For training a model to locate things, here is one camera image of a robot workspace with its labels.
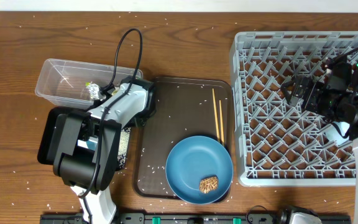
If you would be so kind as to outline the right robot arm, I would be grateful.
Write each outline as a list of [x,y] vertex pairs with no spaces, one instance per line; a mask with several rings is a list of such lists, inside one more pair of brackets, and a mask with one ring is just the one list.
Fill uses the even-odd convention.
[[280,89],[289,105],[302,101],[305,111],[321,115],[334,128],[339,122],[349,124],[341,134],[352,143],[356,160],[356,201],[354,223],[358,223],[358,61],[351,65],[345,55],[326,61],[327,78],[294,76],[282,83]]

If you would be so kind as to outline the foil ball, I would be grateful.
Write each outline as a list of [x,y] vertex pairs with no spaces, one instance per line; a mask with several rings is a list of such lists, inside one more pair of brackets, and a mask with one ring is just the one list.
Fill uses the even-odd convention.
[[100,100],[102,98],[99,85],[92,82],[85,83],[83,94],[85,99],[89,101]]

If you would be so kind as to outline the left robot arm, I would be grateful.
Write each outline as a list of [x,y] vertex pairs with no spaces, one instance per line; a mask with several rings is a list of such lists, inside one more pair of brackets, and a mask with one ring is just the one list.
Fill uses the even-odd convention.
[[86,112],[57,116],[50,141],[53,173],[81,200],[88,223],[111,223],[116,213],[109,184],[117,167],[121,131],[142,126],[154,112],[154,83],[127,77],[118,91]]

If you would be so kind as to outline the white bowl with rice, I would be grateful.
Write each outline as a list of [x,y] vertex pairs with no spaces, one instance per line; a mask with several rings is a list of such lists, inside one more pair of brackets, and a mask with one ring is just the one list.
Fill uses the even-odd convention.
[[89,149],[91,151],[95,151],[97,149],[98,140],[89,139],[87,141],[84,140],[77,140],[77,146]]

